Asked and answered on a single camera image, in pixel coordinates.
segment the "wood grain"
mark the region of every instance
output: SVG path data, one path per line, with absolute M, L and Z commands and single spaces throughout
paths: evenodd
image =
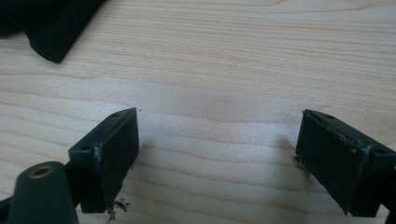
M 395 11 L 392 0 L 111 0 L 61 64 L 23 34 L 1 37 L 0 197 L 137 107 L 141 153 L 119 196 L 132 205 L 113 223 L 384 223 L 383 207 L 345 216 L 290 157 L 305 108 L 396 148 Z

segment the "wooden table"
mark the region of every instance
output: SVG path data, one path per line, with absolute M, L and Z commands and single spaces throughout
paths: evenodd
M 305 108 L 396 148 L 395 1 L 107 1 L 61 64 L 0 39 L 0 187 L 137 107 L 112 223 L 384 223 L 345 216 L 290 157 Z M 80 223 L 107 214 L 78 212 Z

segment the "black object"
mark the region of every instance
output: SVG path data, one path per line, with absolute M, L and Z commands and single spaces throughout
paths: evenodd
M 84 213 L 111 213 L 139 151 L 136 109 L 110 115 L 69 149 L 70 162 L 33 166 L 0 202 L 0 223 L 78 223 Z
M 333 116 L 305 110 L 297 160 L 345 213 L 375 217 L 379 205 L 396 212 L 396 152 Z
M 0 0 L 0 35 L 22 29 L 43 58 L 60 63 L 105 0 Z

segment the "black fabric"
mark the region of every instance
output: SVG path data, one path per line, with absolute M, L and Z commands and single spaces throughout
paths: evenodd
M 0 35 L 21 27 L 43 58 L 60 63 L 105 0 L 0 0 Z

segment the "light wood grain surface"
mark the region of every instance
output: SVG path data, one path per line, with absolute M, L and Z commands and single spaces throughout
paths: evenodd
M 290 157 L 305 108 L 396 148 L 396 2 L 108 0 L 61 64 L 2 37 L 0 197 L 128 107 L 141 153 L 113 223 L 384 223 Z

